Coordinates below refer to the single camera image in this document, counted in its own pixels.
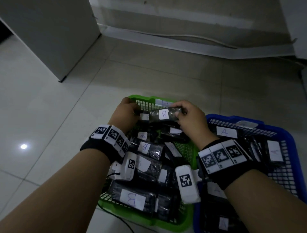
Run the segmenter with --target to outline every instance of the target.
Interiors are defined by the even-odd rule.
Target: hand
[[[134,110],[141,109],[136,103],[131,103],[131,99],[125,97],[117,106],[109,120],[109,125],[119,128],[124,134],[135,126],[139,120],[139,116],[134,115]]]
[[[176,112],[175,116],[179,119],[183,132],[201,150],[209,143],[219,139],[208,128],[205,113],[189,101],[182,100],[171,104],[170,107],[182,107],[187,114]]]

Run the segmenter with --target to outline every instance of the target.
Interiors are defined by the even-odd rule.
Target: tile floor
[[[67,163],[132,94],[187,99],[207,114],[285,128],[307,180],[307,104],[299,70],[279,59],[229,61],[101,37],[58,83],[12,36],[0,44],[0,219]],[[135,232],[165,232],[129,224]],[[121,231],[126,226],[99,209],[88,229]]]

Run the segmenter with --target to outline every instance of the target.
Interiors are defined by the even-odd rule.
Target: plastic basket
[[[236,126],[238,121],[245,120],[257,123],[258,126],[254,129],[243,128]],[[239,116],[221,116],[217,114],[207,115],[208,123],[227,127],[238,128],[244,131],[245,135],[265,135],[271,137],[272,140],[280,141],[282,151],[285,155],[286,166],[275,169],[269,173],[268,176],[276,183],[282,185],[286,190],[298,197],[303,202],[307,203],[307,192],[304,182],[303,173],[300,166],[300,161],[296,151],[296,146],[291,134],[279,127],[265,125],[263,121],[252,120]],[[201,192],[202,185],[198,184],[199,191]],[[200,222],[200,203],[196,203],[194,209],[193,228],[195,233],[203,233],[199,227]]]
[[[129,98],[136,101],[138,105],[141,106],[142,110],[152,110],[152,109],[162,109],[163,106],[155,105],[156,99],[174,102],[172,100],[160,98],[160,97],[144,97],[139,95],[132,95]],[[175,143],[176,147],[180,153],[190,162],[192,169],[196,169],[196,156],[198,153],[197,147],[189,142],[188,144]],[[180,204],[178,210],[179,216],[174,222],[165,222],[155,218],[150,218],[144,215],[142,212],[132,209],[122,203],[117,203],[112,200],[111,196],[104,193],[99,200],[99,204],[106,210],[112,212],[113,214],[123,217],[129,221],[141,224],[143,226],[157,226],[172,232],[182,232],[189,228],[193,222],[193,211],[194,205],[184,205]]]

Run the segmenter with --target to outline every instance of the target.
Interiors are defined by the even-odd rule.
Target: white tracking device
[[[113,163],[111,168],[112,170],[115,170],[115,173],[119,173],[119,175],[113,175],[111,178],[114,180],[131,181],[134,175],[136,159],[136,154],[130,151],[126,152],[122,164],[119,164],[116,161]]]
[[[181,200],[184,204],[193,204],[201,201],[196,182],[198,169],[192,170],[190,165],[182,165],[175,169]]]

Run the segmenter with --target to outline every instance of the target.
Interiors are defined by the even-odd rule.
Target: green plastic basket
[[[142,110],[161,109],[162,106],[155,105],[156,99],[175,102],[165,98],[156,96],[144,97],[139,95],[131,95],[129,98],[141,106]],[[180,153],[190,162],[192,169],[196,169],[196,156],[198,153],[197,147],[190,141],[188,144],[175,143]],[[188,229],[193,222],[194,205],[180,204],[178,218],[174,222],[165,222],[155,218],[148,217],[142,212],[132,209],[131,207],[122,203],[117,203],[112,200],[111,196],[103,193],[98,201],[99,204],[107,211],[125,218],[131,222],[138,223],[143,226],[157,226],[172,232],[182,232]]]

